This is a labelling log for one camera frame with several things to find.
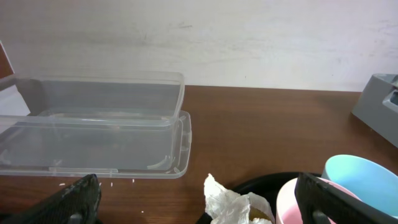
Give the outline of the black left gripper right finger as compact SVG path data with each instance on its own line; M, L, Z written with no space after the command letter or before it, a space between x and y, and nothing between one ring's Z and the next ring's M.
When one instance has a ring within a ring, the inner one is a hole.
M295 198L303 224L397 224L397 219L309 173L300 173Z

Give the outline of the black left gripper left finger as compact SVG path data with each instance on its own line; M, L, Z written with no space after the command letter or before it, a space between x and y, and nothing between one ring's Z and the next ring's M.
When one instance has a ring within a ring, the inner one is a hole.
M95 224L101 200L96 174L88 174L27 210L1 215L6 224Z

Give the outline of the pink cup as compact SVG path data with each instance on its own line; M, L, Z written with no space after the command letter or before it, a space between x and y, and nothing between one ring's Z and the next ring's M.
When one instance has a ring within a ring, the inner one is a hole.
M297 177L285 183L279 190L276 200L276 224L302 224L302 217L299 210L294 190Z

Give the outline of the light blue cup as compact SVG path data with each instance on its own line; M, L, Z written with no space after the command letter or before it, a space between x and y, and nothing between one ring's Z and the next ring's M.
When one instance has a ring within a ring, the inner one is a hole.
M322 178L337 183L364 203L397 218L397 176L385 167L347 154L329 158Z

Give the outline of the white tissue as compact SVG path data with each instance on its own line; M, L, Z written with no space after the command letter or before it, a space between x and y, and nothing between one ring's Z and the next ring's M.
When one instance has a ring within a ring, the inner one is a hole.
M274 224L270 203L260 195L226 189L208 174L204 181L205 213L211 224Z

